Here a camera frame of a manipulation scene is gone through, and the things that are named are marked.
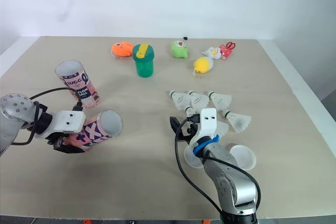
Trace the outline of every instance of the green bird toy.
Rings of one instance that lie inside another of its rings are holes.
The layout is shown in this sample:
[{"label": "green bird toy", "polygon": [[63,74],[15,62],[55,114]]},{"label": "green bird toy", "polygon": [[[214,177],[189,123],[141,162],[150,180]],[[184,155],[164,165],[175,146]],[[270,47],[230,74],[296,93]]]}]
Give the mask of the green bird toy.
[{"label": "green bird toy", "polygon": [[171,52],[175,58],[188,58],[188,46],[182,41],[176,40],[171,45]]}]

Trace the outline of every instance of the table surface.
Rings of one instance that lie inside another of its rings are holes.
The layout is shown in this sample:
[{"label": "table surface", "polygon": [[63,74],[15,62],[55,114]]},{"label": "table surface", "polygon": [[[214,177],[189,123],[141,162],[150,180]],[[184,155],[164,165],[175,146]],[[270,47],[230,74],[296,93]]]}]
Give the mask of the table surface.
[{"label": "table surface", "polygon": [[[118,41],[149,43],[155,51],[154,75],[137,76],[132,58],[115,59],[110,47]],[[209,202],[180,174],[174,156],[169,116],[182,119],[169,90],[214,90],[231,94],[230,109],[252,116],[240,134],[228,132],[223,145],[244,144],[257,157],[250,173],[258,180],[262,199],[259,218],[336,214],[336,159],[292,90],[259,42],[236,40],[226,61],[196,78],[193,61],[210,46],[228,40],[189,39],[189,59],[170,55],[173,39],[40,37],[1,77],[1,96],[28,96],[62,87],[55,66],[76,59],[101,95],[101,104],[85,110],[87,117],[105,109],[122,116],[120,136],[84,154],[53,151],[45,140],[12,146],[0,161],[0,214],[76,219],[218,219]],[[72,108],[67,91],[39,101],[49,110]],[[20,131],[16,141],[28,138]],[[183,160],[186,173],[217,200],[216,189],[202,169]]]}]

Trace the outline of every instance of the pink cup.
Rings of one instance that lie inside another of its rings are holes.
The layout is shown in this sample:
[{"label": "pink cup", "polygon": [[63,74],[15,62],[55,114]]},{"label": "pink cup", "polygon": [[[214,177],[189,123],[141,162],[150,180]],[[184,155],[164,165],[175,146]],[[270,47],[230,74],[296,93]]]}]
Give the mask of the pink cup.
[{"label": "pink cup", "polygon": [[114,110],[105,110],[93,116],[83,126],[80,133],[63,139],[64,145],[73,145],[85,150],[122,132],[122,120]]},{"label": "pink cup", "polygon": [[82,63],[76,60],[63,61],[55,68],[55,73],[66,86],[78,91],[85,109],[100,103],[100,97]]}]

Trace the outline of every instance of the orange fish toy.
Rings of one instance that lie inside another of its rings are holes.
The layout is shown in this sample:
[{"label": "orange fish toy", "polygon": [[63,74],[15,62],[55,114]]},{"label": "orange fish toy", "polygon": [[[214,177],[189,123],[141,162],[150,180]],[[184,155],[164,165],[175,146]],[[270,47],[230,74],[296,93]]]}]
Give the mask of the orange fish toy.
[{"label": "orange fish toy", "polygon": [[118,42],[115,43],[111,48],[111,53],[117,57],[128,57],[132,56],[133,44],[129,42]]}]

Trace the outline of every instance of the green plastic cup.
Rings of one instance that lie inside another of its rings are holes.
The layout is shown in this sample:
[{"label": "green plastic cup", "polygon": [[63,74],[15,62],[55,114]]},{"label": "green plastic cup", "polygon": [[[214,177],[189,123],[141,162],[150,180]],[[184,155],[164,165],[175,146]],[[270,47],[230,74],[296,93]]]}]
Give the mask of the green plastic cup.
[{"label": "green plastic cup", "polygon": [[133,47],[132,58],[135,61],[136,72],[141,77],[149,77],[154,72],[154,50],[148,44],[138,44]]}]

